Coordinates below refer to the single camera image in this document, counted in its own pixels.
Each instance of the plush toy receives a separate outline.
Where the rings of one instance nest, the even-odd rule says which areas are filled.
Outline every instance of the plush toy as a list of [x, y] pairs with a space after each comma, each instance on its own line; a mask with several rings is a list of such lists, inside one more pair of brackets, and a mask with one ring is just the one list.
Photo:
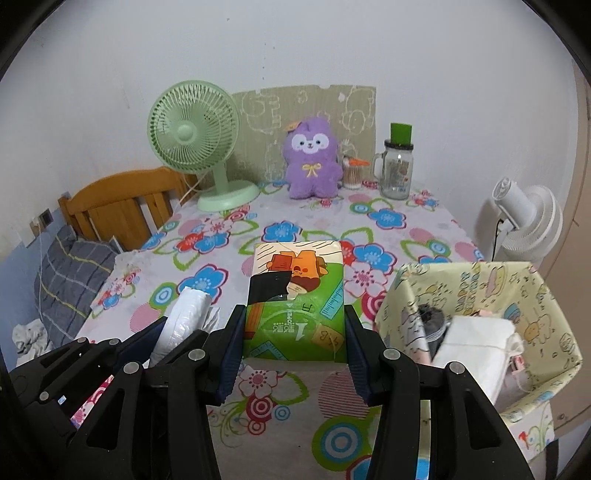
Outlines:
[[322, 117], [306, 119], [287, 134], [283, 156], [290, 198], [337, 196], [337, 182], [343, 178], [343, 168], [336, 159], [337, 147], [330, 125]]

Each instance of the gray object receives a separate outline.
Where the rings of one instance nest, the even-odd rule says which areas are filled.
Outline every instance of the gray object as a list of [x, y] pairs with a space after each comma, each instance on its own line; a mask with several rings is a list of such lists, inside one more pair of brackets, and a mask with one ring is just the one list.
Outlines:
[[200, 348], [196, 348], [195, 350], [191, 350], [189, 352], [189, 358], [196, 362], [197, 360], [201, 360], [205, 358], [205, 351], [201, 350]]
[[90, 315], [90, 304], [115, 265], [116, 250], [107, 242], [77, 239], [69, 225], [60, 229], [35, 278], [35, 303], [55, 348], [71, 342]]
[[125, 372], [126, 374], [134, 374], [139, 370], [139, 363], [138, 362], [129, 362], [128, 364], [125, 364], [125, 366], [123, 367], [123, 372]]
[[400, 352], [395, 348], [386, 348], [384, 350], [384, 357], [388, 360], [398, 360], [400, 358]]
[[441, 310], [427, 304], [419, 305], [418, 312], [421, 315], [421, 321], [425, 329], [429, 353], [431, 354], [431, 358], [433, 358], [443, 341], [450, 321], [445, 318]]
[[454, 372], [456, 375], [460, 375], [466, 371], [466, 367], [464, 367], [460, 362], [452, 362], [449, 364], [449, 370]]

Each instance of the white tissue pack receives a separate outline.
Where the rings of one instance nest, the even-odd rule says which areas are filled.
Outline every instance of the white tissue pack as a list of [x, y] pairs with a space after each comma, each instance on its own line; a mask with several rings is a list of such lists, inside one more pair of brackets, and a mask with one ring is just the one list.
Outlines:
[[150, 355], [151, 367], [178, 347], [195, 330], [213, 330], [219, 309], [211, 308], [211, 304], [211, 296], [204, 291], [188, 287], [183, 289]]
[[501, 391], [509, 358], [524, 351], [510, 320], [455, 316], [432, 364], [444, 368], [460, 362], [494, 403]]

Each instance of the green desk fan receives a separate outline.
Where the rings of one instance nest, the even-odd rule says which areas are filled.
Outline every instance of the green desk fan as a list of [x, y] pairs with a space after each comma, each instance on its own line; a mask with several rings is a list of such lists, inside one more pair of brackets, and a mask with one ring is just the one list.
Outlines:
[[213, 172], [215, 186], [200, 193], [204, 212], [229, 210], [253, 201], [259, 188], [250, 181], [228, 181], [226, 160], [238, 138], [238, 109], [220, 87], [198, 80], [181, 82], [156, 101], [148, 137], [156, 156], [186, 174]]

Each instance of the cotton swab container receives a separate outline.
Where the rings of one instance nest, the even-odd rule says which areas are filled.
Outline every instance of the cotton swab container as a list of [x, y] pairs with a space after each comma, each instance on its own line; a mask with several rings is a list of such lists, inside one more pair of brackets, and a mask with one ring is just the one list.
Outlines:
[[369, 167], [370, 163], [345, 155], [343, 157], [343, 188], [359, 190], [363, 182], [363, 168]]

